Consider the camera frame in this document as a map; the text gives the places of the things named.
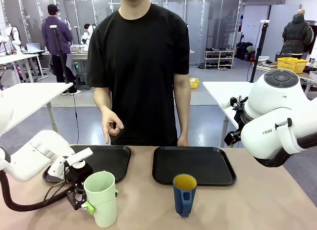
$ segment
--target mug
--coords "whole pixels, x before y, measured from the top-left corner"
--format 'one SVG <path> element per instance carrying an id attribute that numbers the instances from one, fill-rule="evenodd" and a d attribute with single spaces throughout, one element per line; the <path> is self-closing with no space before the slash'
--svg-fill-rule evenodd
<path id="1" fill-rule="evenodd" d="M 96 172 L 84 182 L 88 202 L 95 209 L 94 218 L 101 228 L 110 227 L 117 219 L 115 178 L 110 172 Z"/>
<path id="2" fill-rule="evenodd" d="M 181 217 L 188 217 L 192 211 L 197 181 L 189 174 L 179 174 L 173 179 L 173 187 L 176 212 Z"/>

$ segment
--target neck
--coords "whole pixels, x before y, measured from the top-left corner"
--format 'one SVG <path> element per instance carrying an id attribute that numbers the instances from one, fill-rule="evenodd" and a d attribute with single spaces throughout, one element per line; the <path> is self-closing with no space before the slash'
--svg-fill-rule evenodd
<path id="1" fill-rule="evenodd" d="M 144 16 L 150 6 L 150 0 L 120 0 L 121 7 L 119 8 L 120 15 L 127 20 L 135 20 Z"/>

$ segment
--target man in black t-shirt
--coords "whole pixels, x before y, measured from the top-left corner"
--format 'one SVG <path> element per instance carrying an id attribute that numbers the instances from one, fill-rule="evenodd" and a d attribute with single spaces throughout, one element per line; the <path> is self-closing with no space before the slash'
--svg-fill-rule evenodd
<path id="1" fill-rule="evenodd" d="M 185 22 L 149 0 L 120 0 L 94 30 L 88 84 L 106 143 L 187 146 L 189 38 Z M 181 134 L 177 138 L 174 99 Z"/>

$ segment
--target man's left hand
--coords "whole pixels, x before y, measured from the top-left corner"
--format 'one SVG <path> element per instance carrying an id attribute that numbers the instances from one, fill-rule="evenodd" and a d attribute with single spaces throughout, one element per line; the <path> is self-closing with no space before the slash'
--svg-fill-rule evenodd
<path id="1" fill-rule="evenodd" d="M 178 147 L 187 147 L 188 146 L 188 137 L 187 135 L 181 135 L 177 141 Z"/>

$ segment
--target black hose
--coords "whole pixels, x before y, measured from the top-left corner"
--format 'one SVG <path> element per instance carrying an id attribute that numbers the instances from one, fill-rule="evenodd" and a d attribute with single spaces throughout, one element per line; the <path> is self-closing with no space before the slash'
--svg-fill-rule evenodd
<path id="1" fill-rule="evenodd" d="M 38 202 L 36 204 L 20 205 L 20 204 L 14 203 L 12 198 L 11 198 L 9 181 L 8 181 L 8 178 L 6 177 L 6 173 L 4 172 L 4 170 L 0 171 L 0 183 L 1 183 L 2 195 L 3 195 L 3 199 L 4 199 L 5 204 L 10 209 L 12 209 L 13 211 L 17 211 L 17 212 L 33 211 L 33 210 L 37 210 L 37 209 L 41 209 L 43 207 L 46 207 L 46 206 L 53 204 L 54 202 L 56 202 L 64 197 L 66 197 L 66 193 L 69 190 L 73 189 L 73 187 L 70 187 L 70 188 L 64 190 L 63 192 L 55 195 L 47 202 L 41 201 L 41 202 Z"/>

